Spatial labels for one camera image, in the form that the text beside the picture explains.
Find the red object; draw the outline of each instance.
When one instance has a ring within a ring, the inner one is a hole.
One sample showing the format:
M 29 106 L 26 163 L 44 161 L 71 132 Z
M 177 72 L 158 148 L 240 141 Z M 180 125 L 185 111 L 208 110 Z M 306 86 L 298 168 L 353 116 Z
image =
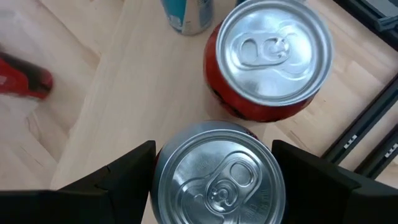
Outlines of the red object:
M 203 59 L 203 71 L 208 86 L 221 105 L 231 115 L 246 120 L 273 122 L 293 116 L 310 104 L 315 95 L 294 105 L 264 106 L 253 103 L 236 93 L 228 85 L 218 68 L 216 40 L 220 27 L 221 24 L 214 29 L 207 41 Z
M 46 69 L 0 52 L 0 93 L 44 99 L 52 86 L 51 73 Z

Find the can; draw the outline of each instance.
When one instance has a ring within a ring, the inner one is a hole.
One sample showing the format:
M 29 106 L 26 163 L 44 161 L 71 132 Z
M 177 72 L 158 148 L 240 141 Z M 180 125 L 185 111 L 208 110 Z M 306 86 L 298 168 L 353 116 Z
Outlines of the can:
M 249 0 L 208 39 L 205 80 L 229 113 L 272 122 L 304 109 L 333 60 L 330 32 L 296 0 Z
M 280 223 L 285 185 L 280 167 L 246 128 L 205 121 L 159 152 L 151 190 L 159 223 Z
M 213 0 L 162 0 L 169 24 L 180 34 L 195 35 L 213 20 Z
M 48 70 L 0 52 L 0 93 L 42 100 L 52 87 L 53 78 Z

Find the wooden table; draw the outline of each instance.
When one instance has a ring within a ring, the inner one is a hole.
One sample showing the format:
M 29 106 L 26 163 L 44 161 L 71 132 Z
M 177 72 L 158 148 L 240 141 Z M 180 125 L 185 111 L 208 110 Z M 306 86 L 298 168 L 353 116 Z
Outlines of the wooden table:
M 335 59 L 328 80 L 308 108 L 294 117 L 271 124 L 241 121 L 218 106 L 202 74 L 207 38 L 234 1 L 215 0 L 212 27 L 193 37 L 179 35 L 168 25 L 159 0 L 125 0 L 122 9 L 122 2 L 114 1 L 118 3 L 40 0 L 88 49 L 89 65 L 98 64 L 80 115 L 75 125 L 70 122 L 53 189 L 109 164 L 148 139 L 156 140 L 159 150 L 182 128 L 206 119 L 237 122 L 268 146 L 282 139 L 320 156 L 398 72 L 395 50 L 333 1 L 308 0 L 334 38 Z M 340 165 L 353 170 L 397 122 L 398 105 L 394 105 Z M 396 159 L 378 180 L 398 187 L 397 164 Z M 155 223 L 151 209 L 146 209 L 143 223 Z

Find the can lid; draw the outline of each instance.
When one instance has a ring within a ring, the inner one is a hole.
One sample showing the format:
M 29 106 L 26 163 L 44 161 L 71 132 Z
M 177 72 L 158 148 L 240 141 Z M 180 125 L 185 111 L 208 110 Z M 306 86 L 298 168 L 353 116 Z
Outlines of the can lid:
M 250 0 L 224 20 L 216 57 L 228 84 L 266 106 L 298 103 L 315 94 L 333 60 L 328 28 L 294 0 Z
M 280 223 L 285 186 L 258 140 L 218 129 L 192 137 L 171 156 L 159 180 L 165 223 Z

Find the can rim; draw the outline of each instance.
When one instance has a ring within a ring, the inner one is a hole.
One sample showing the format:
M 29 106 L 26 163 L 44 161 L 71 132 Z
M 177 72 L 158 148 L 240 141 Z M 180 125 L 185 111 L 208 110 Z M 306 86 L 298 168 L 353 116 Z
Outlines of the can rim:
M 259 8 L 265 4 L 281 4 L 285 6 L 299 7 L 300 13 L 302 13 L 303 15 L 306 14 L 308 17 L 311 17 L 315 21 L 312 25 L 316 27 L 317 30 L 321 30 L 320 32 L 317 32 L 317 34 L 321 40 L 323 49 L 325 49 L 322 51 L 322 66 L 317 72 L 320 75 L 314 75 L 301 90 L 292 93 L 291 95 L 283 97 L 267 97 L 267 100 L 265 100 L 264 98 L 255 97 L 244 88 L 239 86 L 231 78 L 231 75 L 228 74 L 228 69 L 226 68 L 228 66 L 223 59 L 223 41 L 225 40 L 228 29 L 233 26 L 233 24 L 236 22 L 241 14 L 244 14 L 246 11 L 253 10 L 254 8 Z M 234 8 L 223 21 L 217 35 L 216 59 L 223 78 L 226 80 L 228 85 L 243 98 L 263 106 L 287 106 L 296 104 L 311 97 L 321 88 L 331 71 L 334 57 L 333 49 L 333 38 L 330 34 L 328 26 L 319 18 L 319 16 L 313 10 L 305 6 L 303 3 L 293 0 L 249 0 Z
M 176 148 L 176 150 L 171 154 L 169 157 L 169 160 L 165 163 L 164 168 L 160 174 L 160 179 L 159 179 L 159 184 L 157 186 L 167 186 L 167 181 L 170 179 L 170 174 L 175 168 L 175 166 L 178 165 L 176 161 L 178 158 L 181 158 L 185 155 L 187 155 L 192 149 L 195 148 L 195 146 L 198 146 L 200 144 L 203 144 L 208 138 L 211 136 L 212 139 L 216 138 L 214 137 L 215 134 L 218 134 L 217 136 L 220 139 L 223 140 L 233 140 L 234 142 L 238 144 L 242 144 L 243 146 L 247 147 L 250 150 L 255 150 L 262 156 L 262 158 L 259 159 L 265 159 L 265 161 L 268 162 L 268 167 L 270 168 L 270 180 L 271 180 L 271 187 L 274 190 L 275 194 L 278 195 L 277 197 L 272 197 L 271 204 L 272 208 L 269 212 L 269 217 L 267 217 L 267 222 L 269 223 L 280 223 L 283 218 L 284 214 L 284 209 L 285 209 L 285 184 L 284 184 L 284 179 L 282 175 L 282 171 L 275 159 L 275 157 L 272 155 L 271 151 L 268 149 L 267 146 L 263 145 L 262 142 L 258 141 L 252 136 L 249 136 L 247 134 L 244 134 L 240 131 L 235 131 L 235 130 L 230 130 L 230 129 L 215 129 L 215 130 L 210 130 L 210 131 L 205 131 L 200 134 L 196 134 L 189 139 L 187 139 L 180 147 Z M 165 203 L 165 200 L 159 200 L 160 196 L 163 195 L 165 197 L 164 192 L 167 187 L 157 187 L 157 203 L 159 208 L 167 208 L 167 204 Z M 165 209 L 165 212 L 159 212 L 156 213 L 155 215 L 159 216 L 158 220 L 162 220 L 165 222 L 171 222 L 173 218 L 169 214 L 170 211 Z

